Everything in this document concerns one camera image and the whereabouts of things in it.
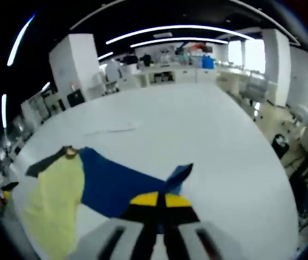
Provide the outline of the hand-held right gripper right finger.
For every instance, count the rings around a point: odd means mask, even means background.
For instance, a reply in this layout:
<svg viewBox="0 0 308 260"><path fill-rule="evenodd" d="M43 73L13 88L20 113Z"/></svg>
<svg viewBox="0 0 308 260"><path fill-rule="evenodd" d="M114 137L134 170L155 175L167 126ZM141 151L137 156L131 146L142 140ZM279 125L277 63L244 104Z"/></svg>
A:
<svg viewBox="0 0 308 260"><path fill-rule="evenodd" d="M163 236L169 259L241 259L239 242L179 195L163 195Z"/></svg>

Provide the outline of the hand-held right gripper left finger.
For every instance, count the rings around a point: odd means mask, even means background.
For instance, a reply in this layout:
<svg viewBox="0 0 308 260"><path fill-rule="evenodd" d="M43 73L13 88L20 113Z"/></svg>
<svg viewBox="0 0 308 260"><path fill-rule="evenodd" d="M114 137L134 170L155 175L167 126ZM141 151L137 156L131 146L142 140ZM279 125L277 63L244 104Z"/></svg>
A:
<svg viewBox="0 0 308 260"><path fill-rule="evenodd" d="M159 231L159 192L140 194L126 211L82 236L69 259L150 259Z"/></svg>

